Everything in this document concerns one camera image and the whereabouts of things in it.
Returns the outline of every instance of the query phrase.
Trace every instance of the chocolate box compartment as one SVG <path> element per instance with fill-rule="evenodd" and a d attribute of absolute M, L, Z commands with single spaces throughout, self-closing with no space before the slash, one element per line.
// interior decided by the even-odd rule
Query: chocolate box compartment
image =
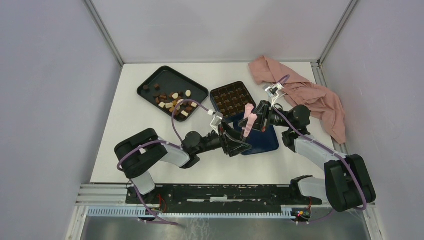
<path fill-rule="evenodd" d="M 244 115 L 246 104 L 250 103 L 256 107 L 255 101 L 241 81 L 211 90 L 210 96 L 213 107 L 222 113 L 228 123 L 233 122 L 238 116 Z"/>

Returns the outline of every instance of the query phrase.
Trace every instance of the black tray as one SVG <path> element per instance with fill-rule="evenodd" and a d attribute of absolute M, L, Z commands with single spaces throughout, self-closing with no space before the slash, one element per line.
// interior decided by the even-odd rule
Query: black tray
<path fill-rule="evenodd" d="M 156 90 L 153 87 L 155 84 L 159 84 L 159 90 Z M 148 91 L 143 89 L 144 85 L 148 85 Z M 190 97 L 186 97 L 187 90 L 191 91 Z M 153 94 L 166 93 L 167 95 L 169 95 L 171 92 L 183 92 L 183 99 L 193 99 L 199 103 L 202 103 L 209 95 L 209 91 L 208 89 L 206 89 L 206 87 L 191 80 L 190 78 L 184 76 L 183 74 L 177 72 L 169 66 L 161 66 L 137 88 L 138 95 L 146 99 L 149 103 L 155 105 L 158 109 L 160 109 L 162 112 L 166 113 L 169 116 L 172 116 L 172 113 L 166 108 L 160 108 L 156 103 Z M 193 109 L 193 111 L 188 115 L 188 117 L 182 118 L 180 116 L 176 116 L 175 120 L 177 120 L 178 122 L 184 122 L 192 114 L 194 114 L 194 112 L 198 108 L 199 106 Z"/>

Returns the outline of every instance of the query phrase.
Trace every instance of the gray wall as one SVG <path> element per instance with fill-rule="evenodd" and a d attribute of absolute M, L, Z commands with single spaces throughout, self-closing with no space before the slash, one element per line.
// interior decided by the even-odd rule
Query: gray wall
<path fill-rule="evenodd" d="M 377 192 L 386 239 L 423 239 L 424 1 L 362 0 L 324 73 L 346 110 L 349 150 Z"/>
<path fill-rule="evenodd" d="M 93 0 L 126 63 L 316 60 L 350 0 Z"/>
<path fill-rule="evenodd" d="M 120 67 L 81 0 L 2 0 L 0 34 L 0 239 L 63 239 Z"/>

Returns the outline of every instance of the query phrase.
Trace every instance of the red wire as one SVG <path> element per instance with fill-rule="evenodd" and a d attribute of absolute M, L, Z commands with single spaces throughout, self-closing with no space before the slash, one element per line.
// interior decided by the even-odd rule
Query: red wire
<path fill-rule="evenodd" d="M 306 211 L 308 211 L 309 209 L 311 209 L 312 207 L 312 197 L 309 197 L 309 206 L 307 206 Z"/>
<path fill-rule="evenodd" d="M 165 201 L 165 199 L 162 198 L 160 193 L 157 195 L 157 197 L 159 198 L 159 208 L 160 209 L 162 209 L 162 201 L 165 204 L 165 208 L 163 209 L 163 213 L 165 213 L 165 211 L 167 210 L 167 202 Z"/>

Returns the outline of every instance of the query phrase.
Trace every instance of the pink object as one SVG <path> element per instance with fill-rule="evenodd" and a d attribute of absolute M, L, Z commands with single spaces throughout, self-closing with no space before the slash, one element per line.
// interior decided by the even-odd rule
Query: pink object
<path fill-rule="evenodd" d="M 244 111 L 243 119 L 246 119 L 252 113 L 254 108 L 255 107 L 253 106 L 253 104 L 251 103 L 246 104 L 246 106 L 244 106 L 245 111 Z"/>
<path fill-rule="evenodd" d="M 253 124 L 255 123 L 256 119 L 258 119 L 258 116 L 256 114 L 250 114 L 248 118 L 249 119 L 247 120 L 246 129 L 244 130 L 243 134 L 243 137 L 245 138 L 249 137 L 249 134 L 253 128 Z"/>
<path fill-rule="evenodd" d="M 276 83 L 285 75 L 290 78 L 282 91 L 285 100 L 292 105 L 305 105 L 311 110 L 311 116 L 321 119 L 325 131 L 339 144 L 346 142 L 345 111 L 339 96 L 330 89 L 314 84 L 278 61 L 261 56 L 249 63 L 250 72 L 257 84 Z"/>

